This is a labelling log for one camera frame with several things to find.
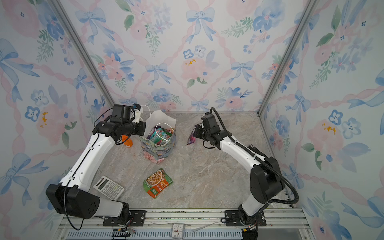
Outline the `teal Fox's mint blossom packet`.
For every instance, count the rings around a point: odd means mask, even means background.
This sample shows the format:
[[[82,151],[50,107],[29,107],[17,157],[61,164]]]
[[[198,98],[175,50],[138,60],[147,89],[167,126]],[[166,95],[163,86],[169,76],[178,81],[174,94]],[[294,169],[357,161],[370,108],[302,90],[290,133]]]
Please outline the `teal Fox's mint blossom packet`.
[[[147,139],[156,145],[163,145],[171,140],[173,129],[164,129],[160,126],[154,127]]]

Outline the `orange green noodle packet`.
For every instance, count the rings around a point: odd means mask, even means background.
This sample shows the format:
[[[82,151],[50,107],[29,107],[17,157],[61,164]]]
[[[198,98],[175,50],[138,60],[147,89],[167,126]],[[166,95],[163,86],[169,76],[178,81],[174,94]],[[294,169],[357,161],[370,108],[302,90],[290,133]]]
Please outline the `orange green noodle packet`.
[[[160,168],[144,180],[143,188],[149,196],[156,199],[165,188],[173,183],[173,180],[169,177],[165,170]]]

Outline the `purple candy packet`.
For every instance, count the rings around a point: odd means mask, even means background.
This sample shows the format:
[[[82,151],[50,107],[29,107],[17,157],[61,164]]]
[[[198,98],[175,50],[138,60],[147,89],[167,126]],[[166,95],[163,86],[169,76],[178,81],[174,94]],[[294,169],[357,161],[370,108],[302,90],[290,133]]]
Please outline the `purple candy packet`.
[[[195,143],[195,141],[196,141],[195,132],[196,132],[197,126],[198,126],[198,125],[195,125],[195,126],[194,126],[194,129],[192,130],[192,132],[191,132],[191,134],[190,134],[190,136],[189,136],[189,138],[188,138],[188,140],[187,140],[187,144],[186,144],[186,146]]]

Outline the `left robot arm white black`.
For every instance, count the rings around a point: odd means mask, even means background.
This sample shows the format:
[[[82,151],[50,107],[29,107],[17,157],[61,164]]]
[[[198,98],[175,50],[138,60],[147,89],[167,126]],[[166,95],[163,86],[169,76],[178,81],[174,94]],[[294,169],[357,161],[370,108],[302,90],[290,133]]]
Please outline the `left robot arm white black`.
[[[129,204],[101,199],[90,193],[93,179],[110,149],[122,136],[143,136],[146,122],[113,123],[100,121],[94,128],[85,150],[58,184],[50,184],[46,196],[57,213],[80,219],[106,217],[116,224],[131,220]]]

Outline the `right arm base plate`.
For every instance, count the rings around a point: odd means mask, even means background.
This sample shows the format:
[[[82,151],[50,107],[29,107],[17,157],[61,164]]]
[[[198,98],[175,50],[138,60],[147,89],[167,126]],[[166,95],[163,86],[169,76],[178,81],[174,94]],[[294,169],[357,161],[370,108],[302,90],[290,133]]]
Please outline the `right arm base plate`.
[[[226,210],[225,216],[221,219],[221,223],[227,227],[251,227],[257,224],[258,227],[265,227],[266,217],[263,212],[256,212],[252,216],[248,216],[240,210]]]

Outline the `floral paper gift bag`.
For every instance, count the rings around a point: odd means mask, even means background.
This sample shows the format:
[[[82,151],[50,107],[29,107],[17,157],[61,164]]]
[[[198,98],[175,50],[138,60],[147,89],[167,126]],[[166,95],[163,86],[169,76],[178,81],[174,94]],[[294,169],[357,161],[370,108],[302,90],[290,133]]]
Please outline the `floral paper gift bag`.
[[[160,164],[176,145],[177,120],[158,110],[146,120],[144,135],[140,138],[144,157],[154,164]]]

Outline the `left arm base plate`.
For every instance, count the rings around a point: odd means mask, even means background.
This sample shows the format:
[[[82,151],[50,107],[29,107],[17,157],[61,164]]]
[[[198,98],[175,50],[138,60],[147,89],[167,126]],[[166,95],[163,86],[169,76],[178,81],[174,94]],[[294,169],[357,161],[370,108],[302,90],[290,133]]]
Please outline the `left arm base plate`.
[[[145,210],[130,210],[119,217],[104,217],[104,227],[142,227],[146,219]]]

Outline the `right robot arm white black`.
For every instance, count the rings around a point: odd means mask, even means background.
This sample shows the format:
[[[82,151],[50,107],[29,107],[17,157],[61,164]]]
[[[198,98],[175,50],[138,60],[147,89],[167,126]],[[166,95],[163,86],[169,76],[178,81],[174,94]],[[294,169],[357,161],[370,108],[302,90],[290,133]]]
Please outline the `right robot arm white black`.
[[[203,140],[203,143],[210,143],[209,149],[218,149],[230,155],[250,174],[251,193],[239,206],[239,216],[230,217],[230,221],[238,221],[245,227],[242,229],[244,240],[256,240],[264,210],[272,203],[272,198],[285,188],[280,168],[275,160],[267,158],[256,148],[241,144],[226,130],[219,116],[206,112],[201,120],[196,125],[194,137]]]

